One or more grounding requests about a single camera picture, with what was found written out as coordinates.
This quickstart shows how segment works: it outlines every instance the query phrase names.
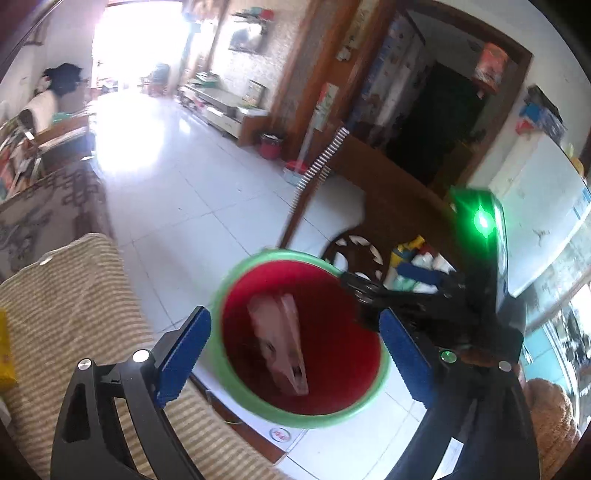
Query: label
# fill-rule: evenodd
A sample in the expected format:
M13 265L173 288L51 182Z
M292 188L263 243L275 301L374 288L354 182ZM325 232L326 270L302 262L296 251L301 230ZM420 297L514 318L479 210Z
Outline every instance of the label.
M291 434L286 430L279 427L271 429L269 432L271 438L279 443L289 442L291 440Z

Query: green led light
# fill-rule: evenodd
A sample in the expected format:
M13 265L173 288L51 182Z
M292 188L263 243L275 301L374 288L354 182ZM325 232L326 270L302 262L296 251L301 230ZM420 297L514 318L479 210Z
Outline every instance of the green led light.
M484 238L488 238L495 229L495 219L490 213L485 212L482 207L480 207L476 212L476 215L474 215L474 226Z
M440 354L441 360L443 360L447 364L454 364L457 361L457 355L449 350L444 350Z

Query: white appliance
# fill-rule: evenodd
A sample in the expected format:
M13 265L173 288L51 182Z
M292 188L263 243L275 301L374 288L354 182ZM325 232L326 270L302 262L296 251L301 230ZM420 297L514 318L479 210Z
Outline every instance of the white appliance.
M560 255L591 210L591 193L546 134L519 137L491 191L503 205L509 293L523 292Z

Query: yellow bottle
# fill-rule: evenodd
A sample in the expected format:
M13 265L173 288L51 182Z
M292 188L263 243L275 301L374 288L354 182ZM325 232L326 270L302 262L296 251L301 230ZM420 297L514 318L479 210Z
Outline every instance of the yellow bottle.
M6 311L0 310L0 393L10 390L16 384L17 377L14 374L8 338L8 318Z

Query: blue gripper pad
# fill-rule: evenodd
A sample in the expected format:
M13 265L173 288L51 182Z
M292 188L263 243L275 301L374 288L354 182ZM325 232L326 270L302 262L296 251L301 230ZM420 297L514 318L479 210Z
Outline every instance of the blue gripper pad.
M212 317L201 309L160 367L156 404L160 408L178 398L212 331Z
M433 371L391 310L379 316L379 332L412 398L429 408L433 401Z

